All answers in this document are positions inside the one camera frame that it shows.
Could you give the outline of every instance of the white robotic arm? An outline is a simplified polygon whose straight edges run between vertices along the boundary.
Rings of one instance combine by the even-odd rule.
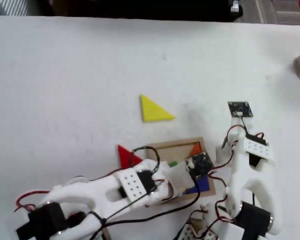
[[[195,185],[185,161],[171,168],[161,162],[152,174],[157,164],[145,159],[134,167],[97,180],[75,179],[64,186],[55,186],[38,205],[37,209],[45,209],[45,212],[31,217],[33,213],[28,214],[25,208],[20,208],[14,213],[8,221],[10,235],[13,240],[82,240],[101,229],[105,220],[109,223],[134,209],[161,204],[167,198],[176,197],[179,189]],[[62,223],[78,212],[87,214],[81,223],[73,227]],[[45,221],[52,222],[52,226],[43,226]],[[29,229],[25,231],[30,233],[23,234],[21,230],[27,226]],[[42,231],[45,238],[38,238]]]
[[[237,126],[238,121],[243,122],[243,119],[232,119],[232,126]],[[224,163],[232,155],[224,203],[233,222],[215,222],[211,230],[221,240],[263,240],[268,239],[268,234],[279,234],[282,212],[271,146],[256,135],[248,134],[244,127],[236,127],[226,139],[230,144],[217,147],[217,157],[218,162]],[[244,190],[250,190],[256,196],[260,207],[242,201]],[[209,226],[218,218],[216,206],[209,203],[205,208],[207,214],[204,218]]]

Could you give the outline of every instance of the red wire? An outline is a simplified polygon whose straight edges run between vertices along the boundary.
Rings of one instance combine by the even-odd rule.
[[[208,175],[208,177],[209,178],[211,178],[211,179],[216,179],[216,180],[219,180],[219,181],[221,181],[222,183],[223,183],[223,185],[224,185],[224,187],[227,187],[227,184],[226,184],[226,182],[222,179],[222,178],[220,178],[220,177],[217,177],[217,176],[212,176],[212,174],[214,174],[214,172],[213,173],[211,173],[211,174],[209,174]]]
[[[238,142],[238,140],[233,141],[231,148]]]
[[[196,237],[197,239],[203,239],[207,234],[208,232],[210,231],[210,229],[213,227],[213,225],[215,225],[215,223],[217,223],[218,221],[220,220],[223,220],[223,219],[226,219],[225,216],[221,216],[221,217],[218,217],[216,220],[214,220],[207,228],[206,230],[202,233],[202,235],[200,237]]]
[[[232,158],[234,157],[234,154],[235,154],[235,152],[232,150],[231,151],[231,156],[230,156],[229,160],[226,163],[221,164],[219,166],[215,166],[210,171],[213,171],[213,170],[216,170],[216,169],[220,169],[220,168],[223,168],[223,167],[227,166],[231,162]]]
[[[32,209],[29,208],[29,206],[32,206],[33,204],[25,204],[25,205],[22,205],[20,203],[20,201],[22,199],[24,199],[25,197],[28,197],[30,195],[33,195],[33,194],[48,194],[50,191],[48,190],[35,190],[35,191],[30,191],[30,192],[27,192],[25,194],[22,194],[20,197],[18,197],[18,199],[15,201],[15,205],[17,206],[17,209],[18,210],[19,208],[25,208],[26,210],[28,211],[32,211]]]
[[[229,146],[230,146],[229,139],[228,139],[229,133],[232,129],[234,129],[236,127],[241,127],[241,128],[243,128],[244,131],[246,131],[245,127],[241,124],[236,124],[236,125],[233,125],[232,127],[230,127],[228,132],[226,133],[226,142],[228,143]]]
[[[215,205],[214,205],[214,209],[215,209],[215,213],[216,213],[218,218],[224,218],[224,219],[227,220],[227,221],[224,221],[223,219],[221,219],[222,221],[224,221],[224,222],[233,222],[233,219],[229,219],[226,216],[220,216],[220,213],[219,213],[218,204],[225,202],[227,200],[227,198],[228,198],[228,196],[226,195],[224,197],[224,199],[216,201]]]

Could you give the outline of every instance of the cable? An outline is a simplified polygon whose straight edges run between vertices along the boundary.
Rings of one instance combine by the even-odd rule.
[[[237,142],[239,142],[239,141],[238,141],[238,140],[233,141],[233,143],[232,143],[232,145],[231,145],[231,148],[233,148],[234,145],[235,145]]]
[[[264,132],[259,132],[255,136],[258,137],[259,135],[262,135],[261,138],[264,139],[264,137],[265,137],[265,133]]]
[[[171,185],[171,183],[170,183],[169,181],[168,181],[168,186],[169,186],[170,189],[172,190],[171,195],[168,196],[167,198],[162,199],[162,201],[168,201],[168,200],[172,199],[172,197],[173,197],[174,194],[175,194],[174,188],[172,187],[172,185]]]
[[[190,216],[188,217],[188,220],[186,221],[185,224],[190,224],[190,229],[191,229],[191,232],[192,234],[195,236],[195,237],[199,237],[199,235],[196,233],[195,229],[194,229],[194,226],[192,225],[190,219],[191,219],[191,216],[194,214],[194,213],[202,213],[202,214],[206,214],[208,213],[208,211],[205,211],[205,210],[194,210],[192,213],[190,213]]]
[[[150,149],[150,150],[153,150],[154,153],[155,153],[155,156],[156,156],[156,166],[154,167],[154,169],[151,171],[152,174],[155,174],[158,169],[159,169],[159,166],[160,166],[160,156],[159,156],[159,153],[158,151],[153,147],[153,146],[141,146],[141,147],[138,147],[138,148],[135,148],[131,151],[131,155],[130,155],[130,158],[129,158],[129,165],[130,167],[133,167],[133,162],[132,162],[132,158],[135,154],[135,152],[139,151],[139,150],[144,150],[144,149]]]
[[[256,205],[256,199],[255,198],[256,198],[255,194],[252,193],[252,204],[253,204],[253,206]]]
[[[233,125],[232,127],[230,127],[229,129],[228,129],[228,132],[226,133],[226,142],[228,143],[228,145],[230,146],[230,143],[229,143],[229,132],[232,130],[232,129],[234,129],[234,128],[236,128],[236,127],[241,127],[241,128],[243,128],[243,130],[245,131],[245,133],[247,134],[248,133],[248,131],[246,130],[246,128],[243,126],[243,125],[241,125],[241,124],[236,124],[236,125]]]
[[[215,209],[215,213],[216,213],[217,217],[222,218],[221,221],[226,222],[226,223],[233,223],[234,222],[233,219],[227,218],[226,216],[220,216],[219,209],[218,209],[218,204],[225,202],[227,200],[227,198],[228,198],[228,196],[226,195],[224,197],[224,199],[216,201],[215,205],[214,205],[214,209]]]
[[[135,204],[137,201],[143,199],[143,198],[144,198],[145,196],[147,196],[147,195],[148,195],[148,193],[145,193],[145,194],[142,195],[141,197],[139,197],[139,198],[137,198],[136,200],[130,202],[128,205],[124,206],[124,207],[121,208],[120,210],[118,210],[118,211],[116,211],[115,213],[113,213],[113,214],[111,214],[110,216],[108,216],[108,217],[106,218],[106,220],[112,218],[114,215],[116,215],[116,214],[120,213],[121,211],[125,210],[126,208],[130,207],[132,204]]]
[[[153,180],[154,182],[160,182],[160,183],[163,183],[165,181],[165,179],[163,178],[160,178],[160,179],[156,179],[156,180]]]
[[[223,180],[222,178],[217,177],[217,176],[212,176],[214,173],[215,173],[215,172],[210,173],[210,174],[208,175],[208,177],[211,178],[211,179],[216,179],[216,180],[221,181],[221,182],[223,183],[224,187],[227,187],[227,184],[226,184],[225,180]]]
[[[104,175],[104,176],[101,176],[101,177],[98,177],[98,178],[95,178],[95,179],[91,179],[90,181],[93,182],[93,181],[96,181],[96,180],[99,180],[99,179],[103,179],[103,178],[105,178],[105,177],[110,176],[111,174],[114,174],[114,173],[120,171],[120,170],[123,170],[123,169],[122,169],[122,168],[118,168],[118,169],[116,169],[116,170],[113,170],[113,171],[107,173],[107,174]]]
[[[208,232],[210,231],[210,229],[213,227],[213,225],[215,225],[218,221],[224,219],[225,217],[218,217],[216,220],[214,220],[207,228],[206,230],[201,234],[201,236],[199,237],[196,237],[197,239],[203,239],[207,234]]]
[[[113,221],[113,222],[109,222],[109,223],[105,223],[103,226],[101,226],[92,236],[89,240],[94,240],[95,237],[98,235],[98,233],[101,232],[101,230],[103,228],[107,228],[107,227],[110,227],[110,226],[113,226],[113,225],[118,225],[118,224],[132,224],[132,223],[143,223],[143,222],[147,222],[147,221],[150,221],[150,220],[153,220],[153,219],[156,219],[158,217],[161,217],[161,216],[164,216],[164,215],[167,215],[167,214],[172,214],[172,213],[175,213],[177,211],[181,211],[181,210],[184,210],[190,206],[192,206],[193,204],[195,204],[197,202],[197,200],[200,198],[200,188],[199,188],[199,185],[196,181],[196,179],[191,176],[193,182],[194,182],[194,185],[196,187],[196,190],[197,190],[197,196],[195,197],[194,200],[192,200],[190,203],[184,205],[184,206],[180,206],[180,207],[177,207],[177,208],[174,208],[174,209],[171,209],[171,210],[168,210],[168,211],[164,211],[164,212],[161,212],[161,213],[158,213],[158,214],[155,214],[153,216],[150,216],[150,217],[146,217],[146,218],[140,218],[140,219],[127,219],[127,220],[119,220],[119,221]]]
[[[214,168],[212,168],[212,169],[208,172],[208,175],[211,175],[216,169],[221,169],[221,168],[227,166],[227,165],[231,162],[232,158],[234,157],[234,154],[235,154],[235,152],[232,150],[232,151],[231,151],[231,156],[230,156],[229,160],[228,160],[226,163],[224,163],[224,164],[221,164],[221,165],[219,165],[219,166],[215,166]]]
[[[240,116],[240,118],[241,118],[242,124],[244,126],[245,132],[248,133],[248,129],[247,129],[247,126],[246,126],[246,124],[244,122],[244,118],[242,117],[242,115]]]
[[[36,205],[34,205],[34,204],[25,204],[25,205],[19,206],[19,207],[17,207],[17,208],[14,210],[14,213],[15,213],[16,211],[18,211],[19,209],[22,209],[22,208],[26,209],[28,212],[31,212],[31,211],[33,211],[33,210],[36,209]]]
[[[205,208],[202,205],[200,205],[200,209],[204,214],[208,213],[208,210],[205,210]]]
[[[34,204],[26,204],[26,205],[22,205],[20,203],[20,201],[22,199],[24,199],[25,197],[28,197],[30,195],[33,195],[33,194],[48,194],[50,191],[48,190],[34,190],[34,191],[30,191],[30,192],[26,192],[24,194],[22,194],[20,197],[18,197],[18,199],[15,201],[15,205],[17,206],[17,209],[18,210],[19,208],[25,208],[26,210],[28,210],[29,212],[33,211],[32,209],[29,208],[29,205],[34,205]]]

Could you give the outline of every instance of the white surface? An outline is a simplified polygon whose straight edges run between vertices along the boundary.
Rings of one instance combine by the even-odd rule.
[[[203,136],[214,160],[227,101],[249,101],[272,143],[278,239],[300,239],[299,54],[300,26],[0,17],[0,239],[20,193],[106,174],[119,166],[117,144]],[[143,123],[140,94],[176,119]],[[109,230],[115,240],[172,239],[191,210]]]

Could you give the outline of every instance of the black wire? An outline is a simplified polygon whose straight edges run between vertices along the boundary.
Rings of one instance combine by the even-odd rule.
[[[253,204],[253,206],[255,206],[256,205],[256,200],[255,200],[255,194],[254,193],[252,193],[252,204]]]
[[[196,187],[196,190],[197,190],[197,196],[195,197],[194,200],[192,200],[190,203],[184,205],[184,206],[180,206],[180,207],[177,207],[177,208],[174,208],[174,209],[171,209],[171,210],[168,210],[168,211],[164,211],[164,212],[161,212],[161,213],[158,213],[158,214],[155,214],[153,216],[150,216],[150,217],[147,217],[147,218],[140,218],[140,219],[128,219],[128,220],[119,220],[119,221],[112,221],[112,222],[109,222],[109,223],[106,223],[104,224],[103,226],[101,226],[92,236],[89,240],[94,240],[95,237],[98,235],[98,233],[100,233],[102,231],[103,228],[107,228],[107,227],[110,227],[110,226],[113,226],[113,225],[118,225],[118,224],[132,224],[132,223],[143,223],[143,222],[147,222],[147,221],[150,221],[152,219],[156,219],[158,217],[161,217],[161,216],[164,216],[164,215],[167,215],[167,214],[172,214],[172,213],[175,213],[177,211],[181,211],[181,210],[184,210],[190,206],[192,206],[193,204],[195,204],[198,199],[200,198],[200,188],[199,188],[199,185],[196,181],[196,179],[191,176],[193,182],[194,182],[194,185]]]
[[[129,158],[129,165],[130,165],[131,168],[134,166],[133,162],[132,162],[132,158],[135,155],[135,152],[137,152],[139,150],[144,150],[144,149],[153,150],[154,153],[155,153],[157,163],[156,163],[156,166],[154,167],[154,169],[151,171],[152,174],[155,174],[158,171],[159,166],[160,166],[160,156],[159,156],[158,151],[153,146],[141,146],[141,147],[133,149],[131,151],[131,155],[130,155],[130,158]]]
[[[169,181],[168,181],[168,186],[171,188],[171,195],[168,196],[168,197],[165,198],[165,199],[162,199],[162,201],[165,201],[165,202],[163,202],[163,203],[161,203],[161,204],[166,204],[167,202],[169,202],[169,200],[171,200],[172,197],[173,197],[174,194],[175,194],[174,188],[172,187],[172,185],[171,185],[171,183],[170,183]]]
[[[246,124],[244,122],[244,118],[242,117],[242,115],[240,116],[240,118],[241,118],[242,124],[244,126],[245,132],[248,134],[248,129],[247,129],[247,126],[246,126]]]
[[[121,208],[120,210],[116,211],[115,213],[113,213],[112,215],[108,216],[106,219],[108,220],[109,218],[112,218],[114,215],[120,213],[121,211],[125,210],[126,208],[130,207],[132,204],[135,204],[137,201],[139,201],[140,199],[144,198],[145,196],[147,196],[148,193],[145,193],[144,195],[142,195],[141,197],[137,198],[136,200],[130,202],[127,206],[124,206],[123,208]]]
[[[182,232],[182,230],[185,228],[185,226],[187,225],[188,221],[181,227],[181,229],[178,231],[178,233],[176,234],[176,236],[172,239],[172,240],[178,240],[178,238],[180,237],[180,234]]]
[[[17,207],[17,208],[14,210],[14,213],[15,213],[16,211],[18,211],[19,209],[25,209],[25,210],[27,210],[28,212],[31,212],[29,209],[27,209],[28,206],[32,206],[34,209],[36,209],[36,205],[34,205],[34,204],[25,204],[25,205],[21,205],[21,206]]]
[[[218,221],[222,220],[222,217],[218,217],[216,220],[214,220],[207,228],[206,230],[201,234],[201,236],[196,237],[197,239],[204,239],[207,234],[209,233],[209,231],[211,230],[211,228],[213,227],[213,225],[215,225]]]
[[[107,219],[100,217],[95,211],[90,211],[88,212],[88,214],[92,214],[93,216],[95,216],[100,221],[101,226],[104,226],[106,224]]]

